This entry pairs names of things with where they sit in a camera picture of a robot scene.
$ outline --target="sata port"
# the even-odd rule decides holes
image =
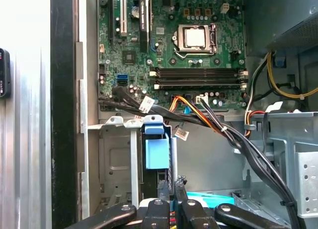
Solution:
[[[127,85],[128,84],[128,75],[127,74],[118,74],[116,79],[117,79],[118,85]]]

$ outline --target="pci slot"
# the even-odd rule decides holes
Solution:
[[[114,44],[114,0],[108,0],[108,40]]]
[[[120,35],[127,37],[127,0],[120,0]]]

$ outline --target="yellow wire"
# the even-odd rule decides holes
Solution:
[[[268,75],[269,75],[269,79],[273,85],[273,87],[275,88],[275,90],[280,93],[281,95],[285,96],[285,97],[289,97],[289,98],[296,98],[296,99],[303,99],[304,97],[307,97],[307,96],[311,96],[315,93],[318,92],[318,87],[315,88],[314,90],[310,91],[310,92],[307,92],[307,93],[304,93],[304,94],[300,94],[300,95],[294,95],[294,94],[289,94],[289,93],[286,93],[284,91],[282,91],[281,89],[279,89],[276,85],[276,82],[275,82],[275,79],[274,79],[274,76],[273,76],[273,69],[272,69],[272,54],[270,53],[267,57],[267,69],[268,69]]]

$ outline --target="cable tie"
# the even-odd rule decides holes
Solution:
[[[296,204],[295,202],[289,202],[289,203],[286,203],[286,202],[284,202],[284,201],[281,201],[281,202],[280,202],[280,205],[285,206],[285,207],[292,207],[292,206],[294,206],[295,204]]]
[[[221,129],[221,132],[223,133],[224,131],[226,131],[228,128],[226,126],[224,126],[222,129]]]

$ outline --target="side panel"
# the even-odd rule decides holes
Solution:
[[[30,2],[0,0],[0,46],[10,53],[12,85],[11,97],[0,100],[5,229],[52,228],[50,0]]]

